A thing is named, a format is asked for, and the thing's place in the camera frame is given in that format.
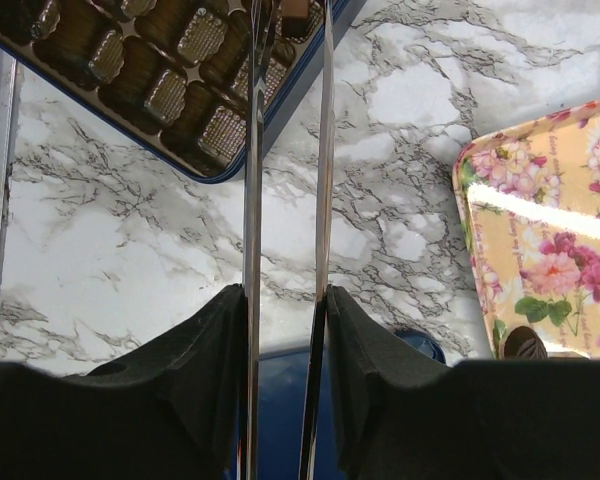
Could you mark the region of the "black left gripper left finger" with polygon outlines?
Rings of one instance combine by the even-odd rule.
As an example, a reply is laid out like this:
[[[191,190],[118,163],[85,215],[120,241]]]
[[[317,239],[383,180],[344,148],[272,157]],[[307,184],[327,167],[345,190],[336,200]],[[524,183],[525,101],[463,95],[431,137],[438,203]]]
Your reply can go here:
[[[85,375],[0,362],[0,479],[220,479],[234,448],[244,293]]]

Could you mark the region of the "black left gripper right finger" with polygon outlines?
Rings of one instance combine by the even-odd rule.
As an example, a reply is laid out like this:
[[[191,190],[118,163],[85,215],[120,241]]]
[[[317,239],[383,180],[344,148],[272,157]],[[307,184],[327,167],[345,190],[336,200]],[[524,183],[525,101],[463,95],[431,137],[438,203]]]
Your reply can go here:
[[[446,366],[327,291],[339,468],[350,479],[600,479],[600,360]]]

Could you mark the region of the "brown rectangular chocolate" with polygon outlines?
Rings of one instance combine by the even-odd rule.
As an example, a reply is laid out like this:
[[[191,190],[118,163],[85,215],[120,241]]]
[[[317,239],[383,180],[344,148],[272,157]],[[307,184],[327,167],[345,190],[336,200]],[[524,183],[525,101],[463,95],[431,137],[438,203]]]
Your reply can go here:
[[[310,0],[281,1],[281,33],[285,37],[304,37],[310,24]]]

